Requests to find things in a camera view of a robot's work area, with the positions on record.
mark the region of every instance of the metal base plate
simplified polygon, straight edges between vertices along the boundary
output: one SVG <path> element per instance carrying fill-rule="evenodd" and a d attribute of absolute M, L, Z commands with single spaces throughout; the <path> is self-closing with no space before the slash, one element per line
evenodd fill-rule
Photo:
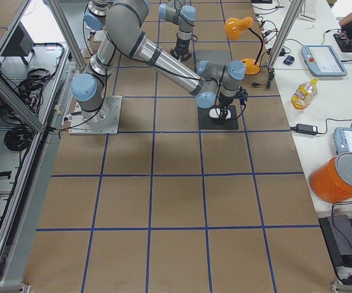
<path fill-rule="evenodd" d="M 80 136 L 92 136 L 96 134 L 113 134 L 116 135 L 119 128 L 119 118 L 120 118 L 120 108 L 122 107 L 122 96 L 106 96 L 104 103 L 107 103 L 111 112 L 104 119 L 102 124 L 92 127 L 84 123 L 84 119 L 81 115 L 73 116 L 71 121 L 71 127 L 79 125 L 77 128 L 69 129 L 71 135 L 80 135 Z M 75 111 L 81 111 L 81 107 L 76 105 Z"/>
<path fill-rule="evenodd" d="M 228 64 L 230 56 L 228 51 L 195 50 L 195 60 L 196 62 L 207 60 L 218 64 Z"/>

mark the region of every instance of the yellow liquid bottle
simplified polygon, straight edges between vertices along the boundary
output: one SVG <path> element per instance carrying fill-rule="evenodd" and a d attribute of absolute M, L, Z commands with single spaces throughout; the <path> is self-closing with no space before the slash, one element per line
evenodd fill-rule
<path fill-rule="evenodd" d="M 300 84 L 296 92 L 291 97 L 291 104 L 297 110 L 303 110 L 309 106 L 312 100 L 317 96 L 318 79 L 313 78 L 310 82 Z"/>

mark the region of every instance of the connector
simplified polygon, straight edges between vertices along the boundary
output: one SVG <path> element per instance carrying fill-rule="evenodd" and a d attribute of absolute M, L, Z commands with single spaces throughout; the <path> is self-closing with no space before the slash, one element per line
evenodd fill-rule
<path fill-rule="evenodd" d="M 316 134 L 318 134 L 317 126 L 314 126 L 314 125 L 297 123 L 296 126 L 290 127 L 290 129 L 292 131 L 302 133 L 302 134 L 307 134 L 309 136 L 315 136 Z"/>
<path fill-rule="evenodd" d="M 286 55 L 286 50 L 285 48 L 281 49 L 281 52 L 279 53 L 280 56 L 285 56 Z"/>

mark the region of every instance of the lamp base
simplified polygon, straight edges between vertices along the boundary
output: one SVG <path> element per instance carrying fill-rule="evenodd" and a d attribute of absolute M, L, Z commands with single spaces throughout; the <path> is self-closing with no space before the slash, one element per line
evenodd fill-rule
<path fill-rule="evenodd" d="M 255 75 L 258 74 L 260 72 L 260 64 L 259 62 L 256 62 L 255 64 L 255 60 L 252 58 L 243 58 L 241 60 L 241 62 L 243 62 L 246 66 L 246 71 L 245 74 L 246 75 Z"/>

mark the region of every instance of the computer mouse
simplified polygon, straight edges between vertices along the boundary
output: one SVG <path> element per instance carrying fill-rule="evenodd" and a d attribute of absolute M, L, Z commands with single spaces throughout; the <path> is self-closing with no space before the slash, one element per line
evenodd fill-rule
<path fill-rule="evenodd" d="M 291 65 L 291 64 L 293 64 L 294 60 L 295 60 L 295 58 L 293 56 L 288 55 L 286 57 L 286 59 L 284 60 L 284 64 Z"/>

